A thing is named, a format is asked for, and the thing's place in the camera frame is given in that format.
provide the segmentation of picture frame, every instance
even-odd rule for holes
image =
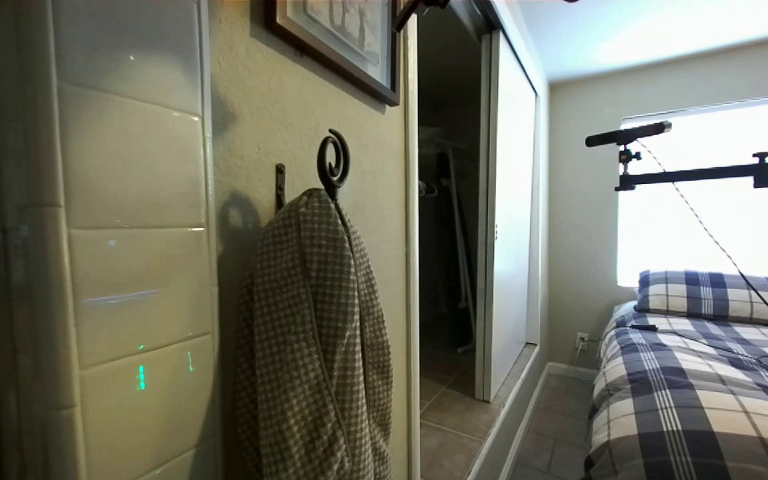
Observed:
[[[397,105],[397,0],[263,0],[265,29],[368,95]]]

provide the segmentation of sliding closet door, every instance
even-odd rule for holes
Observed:
[[[500,31],[481,41],[476,398],[489,399],[528,339],[535,91]]]

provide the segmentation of blue plaid comforter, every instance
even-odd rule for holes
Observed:
[[[768,325],[627,309],[600,363],[589,480],[768,480]]]

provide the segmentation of plaid pillow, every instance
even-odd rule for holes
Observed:
[[[741,275],[725,273],[640,273],[640,290],[633,309],[640,311],[672,311],[712,319],[745,319],[768,323],[768,278],[745,279],[759,290],[764,301],[741,279]]]

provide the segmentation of window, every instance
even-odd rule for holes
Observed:
[[[669,119],[672,130],[632,145],[641,161],[628,162],[628,173],[737,165],[755,162],[751,151],[768,151],[768,101],[645,117],[620,127],[655,119]],[[745,275],[768,275],[768,190],[755,190],[751,178],[617,193],[617,285],[633,285],[640,270],[733,273],[723,250]]]

